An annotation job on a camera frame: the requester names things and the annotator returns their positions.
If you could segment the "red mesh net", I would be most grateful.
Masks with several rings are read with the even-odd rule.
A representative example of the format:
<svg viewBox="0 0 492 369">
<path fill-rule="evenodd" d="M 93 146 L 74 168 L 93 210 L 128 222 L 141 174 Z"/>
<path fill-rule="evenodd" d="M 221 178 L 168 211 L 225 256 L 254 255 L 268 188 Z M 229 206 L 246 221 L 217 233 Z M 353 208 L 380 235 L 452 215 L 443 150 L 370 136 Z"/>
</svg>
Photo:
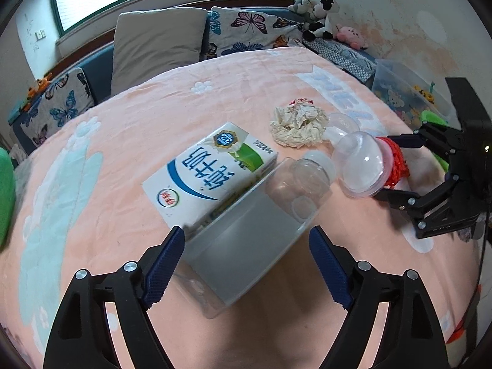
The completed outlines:
<svg viewBox="0 0 492 369">
<path fill-rule="evenodd" d="M 393 157 L 393 164 L 388 179 L 385 182 L 387 188 L 393 189 L 400 180 L 406 179 L 410 176 L 410 169 L 407 162 L 404 159 L 399 145 L 388 137 L 377 137 L 378 140 L 383 142 L 391 150 Z"/>
</svg>

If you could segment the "clear dome lid cup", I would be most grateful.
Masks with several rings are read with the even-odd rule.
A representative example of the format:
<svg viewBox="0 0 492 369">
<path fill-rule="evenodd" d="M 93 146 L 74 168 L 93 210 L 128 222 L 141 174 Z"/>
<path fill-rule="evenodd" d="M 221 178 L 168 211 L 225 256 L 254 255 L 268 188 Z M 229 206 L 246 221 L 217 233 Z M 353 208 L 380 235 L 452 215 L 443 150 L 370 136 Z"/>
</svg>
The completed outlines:
<svg viewBox="0 0 492 369">
<path fill-rule="evenodd" d="M 353 198 L 378 193 L 394 164 L 389 144 L 362 131 L 342 137 L 334 146 L 332 159 L 343 192 Z"/>
</svg>

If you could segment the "paper tissue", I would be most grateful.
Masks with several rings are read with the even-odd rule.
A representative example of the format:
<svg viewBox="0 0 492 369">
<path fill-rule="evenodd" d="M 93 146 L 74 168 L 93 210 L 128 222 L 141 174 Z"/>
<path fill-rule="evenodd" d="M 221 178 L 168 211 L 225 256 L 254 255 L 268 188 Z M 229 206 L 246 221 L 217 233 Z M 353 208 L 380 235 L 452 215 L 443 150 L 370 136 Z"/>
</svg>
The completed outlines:
<svg viewBox="0 0 492 369">
<path fill-rule="evenodd" d="M 286 148 L 312 147 L 323 142 L 328 115 L 308 98 L 296 98 L 274 108 L 269 130 L 274 142 Z"/>
</svg>

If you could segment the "clear square plastic bottle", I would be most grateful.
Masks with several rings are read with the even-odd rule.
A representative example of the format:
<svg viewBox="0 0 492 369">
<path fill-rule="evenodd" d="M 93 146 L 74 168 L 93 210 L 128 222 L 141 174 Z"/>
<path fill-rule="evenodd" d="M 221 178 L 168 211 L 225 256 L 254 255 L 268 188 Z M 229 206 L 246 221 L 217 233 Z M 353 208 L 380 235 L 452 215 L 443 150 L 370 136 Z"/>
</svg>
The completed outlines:
<svg viewBox="0 0 492 369">
<path fill-rule="evenodd" d="M 207 319 L 237 302 L 298 241 L 335 178 L 325 153 L 288 157 L 186 242 L 175 276 Z"/>
</svg>

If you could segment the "white milk carton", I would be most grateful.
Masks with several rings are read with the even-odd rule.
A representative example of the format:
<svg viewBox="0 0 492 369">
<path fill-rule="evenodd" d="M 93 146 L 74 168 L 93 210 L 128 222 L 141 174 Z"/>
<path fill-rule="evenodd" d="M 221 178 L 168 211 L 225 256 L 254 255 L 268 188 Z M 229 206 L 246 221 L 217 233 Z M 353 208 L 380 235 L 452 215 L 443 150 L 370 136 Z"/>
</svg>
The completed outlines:
<svg viewBox="0 0 492 369">
<path fill-rule="evenodd" d="M 171 159 L 142 183 L 170 227 L 191 238 L 275 166 L 278 153 L 232 122 Z"/>
</svg>

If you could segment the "clear plastic toy bin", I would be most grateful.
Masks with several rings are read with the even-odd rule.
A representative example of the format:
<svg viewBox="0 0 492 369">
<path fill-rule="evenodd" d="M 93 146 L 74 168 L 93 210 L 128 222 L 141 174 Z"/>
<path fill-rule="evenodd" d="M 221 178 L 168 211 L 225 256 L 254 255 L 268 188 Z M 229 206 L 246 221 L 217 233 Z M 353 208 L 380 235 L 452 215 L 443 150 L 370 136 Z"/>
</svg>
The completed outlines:
<svg viewBox="0 0 492 369">
<path fill-rule="evenodd" d="M 414 90 L 414 85 L 419 85 L 427 90 L 430 83 L 425 82 L 417 73 L 400 62 L 377 58 L 375 63 L 373 93 L 385 102 L 411 129 L 417 129 L 421 126 L 419 114 L 424 110 L 436 113 L 449 125 L 459 128 L 454 106 L 435 89 L 435 104 L 430 104 Z"/>
</svg>

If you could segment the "yellow toy truck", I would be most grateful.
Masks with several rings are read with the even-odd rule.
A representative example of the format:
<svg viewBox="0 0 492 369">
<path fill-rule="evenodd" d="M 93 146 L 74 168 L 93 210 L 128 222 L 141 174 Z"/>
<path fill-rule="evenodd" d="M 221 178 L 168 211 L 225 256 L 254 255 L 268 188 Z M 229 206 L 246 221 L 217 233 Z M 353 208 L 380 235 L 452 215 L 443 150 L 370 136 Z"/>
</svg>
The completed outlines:
<svg viewBox="0 0 492 369">
<path fill-rule="evenodd" d="M 416 92 L 419 93 L 427 102 L 429 102 L 430 104 L 435 104 L 434 85 L 435 83 L 431 82 L 427 90 L 419 85 L 414 85 L 414 90 L 416 90 Z"/>
</svg>

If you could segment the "blue patterned cloth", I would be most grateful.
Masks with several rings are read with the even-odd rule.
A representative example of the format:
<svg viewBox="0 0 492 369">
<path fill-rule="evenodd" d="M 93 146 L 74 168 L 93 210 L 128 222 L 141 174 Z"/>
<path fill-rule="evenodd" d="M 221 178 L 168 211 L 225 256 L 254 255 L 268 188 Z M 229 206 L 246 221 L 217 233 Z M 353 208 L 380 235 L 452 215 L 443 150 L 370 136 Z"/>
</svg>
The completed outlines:
<svg viewBox="0 0 492 369">
<path fill-rule="evenodd" d="M 362 83 L 369 82 L 375 76 L 375 58 L 363 51 L 354 50 L 335 40 L 320 38 L 313 42 L 303 41 L 303 45 Z"/>
</svg>

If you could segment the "pink plush toy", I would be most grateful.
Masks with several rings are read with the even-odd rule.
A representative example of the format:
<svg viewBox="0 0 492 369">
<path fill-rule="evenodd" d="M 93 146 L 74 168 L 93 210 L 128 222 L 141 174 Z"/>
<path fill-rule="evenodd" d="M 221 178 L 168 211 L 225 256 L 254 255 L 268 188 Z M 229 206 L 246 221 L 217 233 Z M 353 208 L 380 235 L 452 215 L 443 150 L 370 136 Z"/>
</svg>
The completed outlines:
<svg viewBox="0 0 492 369">
<path fill-rule="evenodd" d="M 357 29 L 349 26 L 342 26 L 340 24 L 338 24 L 336 28 L 337 33 L 335 38 L 337 41 L 348 45 L 354 50 L 366 50 L 369 47 L 368 43 Z"/>
</svg>

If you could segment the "cow plush toy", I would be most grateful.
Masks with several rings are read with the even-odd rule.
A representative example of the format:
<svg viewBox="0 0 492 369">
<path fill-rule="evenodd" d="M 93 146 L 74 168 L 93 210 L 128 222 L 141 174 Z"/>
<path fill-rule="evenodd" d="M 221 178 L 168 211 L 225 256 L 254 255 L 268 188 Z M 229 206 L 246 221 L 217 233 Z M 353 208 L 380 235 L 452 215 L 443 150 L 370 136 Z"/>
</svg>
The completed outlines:
<svg viewBox="0 0 492 369">
<path fill-rule="evenodd" d="M 303 39 L 314 42 L 317 38 L 332 40 L 334 26 L 332 16 L 339 12 L 336 0 L 294 0 L 288 10 L 304 19 Z"/>
</svg>

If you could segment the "green plush bowl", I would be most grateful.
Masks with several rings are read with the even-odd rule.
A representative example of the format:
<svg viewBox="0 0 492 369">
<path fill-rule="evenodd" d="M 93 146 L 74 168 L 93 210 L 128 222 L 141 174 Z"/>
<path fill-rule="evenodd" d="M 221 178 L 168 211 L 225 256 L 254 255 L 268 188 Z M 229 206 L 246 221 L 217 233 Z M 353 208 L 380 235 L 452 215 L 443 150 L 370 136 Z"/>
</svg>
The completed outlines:
<svg viewBox="0 0 492 369">
<path fill-rule="evenodd" d="M 0 243 L 3 247 L 16 200 L 14 168 L 10 156 L 3 148 L 0 153 L 0 182 Z"/>
</svg>

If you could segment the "right butterfly cushion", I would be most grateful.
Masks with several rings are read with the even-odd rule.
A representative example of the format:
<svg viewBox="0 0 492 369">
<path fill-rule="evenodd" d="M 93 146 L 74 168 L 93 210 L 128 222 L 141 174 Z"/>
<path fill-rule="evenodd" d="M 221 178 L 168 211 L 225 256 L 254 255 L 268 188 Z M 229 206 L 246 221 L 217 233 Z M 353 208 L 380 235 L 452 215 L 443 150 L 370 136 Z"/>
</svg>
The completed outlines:
<svg viewBox="0 0 492 369">
<path fill-rule="evenodd" d="M 302 38 L 300 22 L 253 10 L 213 7 L 207 24 L 205 59 L 288 47 Z"/>
</svg>

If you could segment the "butterfly cushion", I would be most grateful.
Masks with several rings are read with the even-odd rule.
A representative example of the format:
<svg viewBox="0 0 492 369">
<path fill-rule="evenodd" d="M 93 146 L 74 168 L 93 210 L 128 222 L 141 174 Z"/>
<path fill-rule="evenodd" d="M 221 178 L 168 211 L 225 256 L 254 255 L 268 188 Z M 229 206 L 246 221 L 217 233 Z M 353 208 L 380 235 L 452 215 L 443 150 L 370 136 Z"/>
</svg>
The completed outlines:
<svg viewBox="0 0 492 369">
<path fill-rule="evenodd" d="M 302 38 L 300 22 L 253 10 L 213 7 L 207 24 L 205 59 L 288 47 Z"/>
<path fill-rule="evenodd" d="M 74 68 L 52 82 L 19 117 L 14 133 L 30 154 L 67 122 L 95 106 L 93 93 L 82 68 Z"/>
</svg>

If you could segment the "left butterfly cushion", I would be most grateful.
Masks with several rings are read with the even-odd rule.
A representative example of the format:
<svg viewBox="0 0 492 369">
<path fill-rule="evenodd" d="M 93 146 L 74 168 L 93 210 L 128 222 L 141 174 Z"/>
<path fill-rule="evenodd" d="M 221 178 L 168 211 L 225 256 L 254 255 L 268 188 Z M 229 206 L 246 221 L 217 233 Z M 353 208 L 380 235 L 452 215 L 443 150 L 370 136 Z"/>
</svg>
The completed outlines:
<svg viewBox="0 0 492 369">
<path fill-rule="evenodd" d="M 74 68 L 52 82 L 19 117 L 14 133 L 30 154 L 67 122 L 95 106 L 93 93 L 82 68 Z"/>
</svg>

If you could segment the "orange toy on sofa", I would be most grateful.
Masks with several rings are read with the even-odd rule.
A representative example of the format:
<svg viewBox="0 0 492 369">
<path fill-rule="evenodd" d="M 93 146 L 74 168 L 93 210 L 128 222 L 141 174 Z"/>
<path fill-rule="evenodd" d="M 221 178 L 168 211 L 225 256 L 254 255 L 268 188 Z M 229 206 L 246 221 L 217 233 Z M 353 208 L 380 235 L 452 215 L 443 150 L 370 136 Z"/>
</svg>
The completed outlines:
<svg viewBox="0 0 492 369">
<path fill-rule="evenodd" d="M 52 78 L 53 74 L 48 73 L 47 76 L 37 80 L 34 88 L 28 88 L 26 98 L 19 104 L 19 112 L 26 112 L 32 106 L 33 102 L 48 89 Z"/>
</svg>

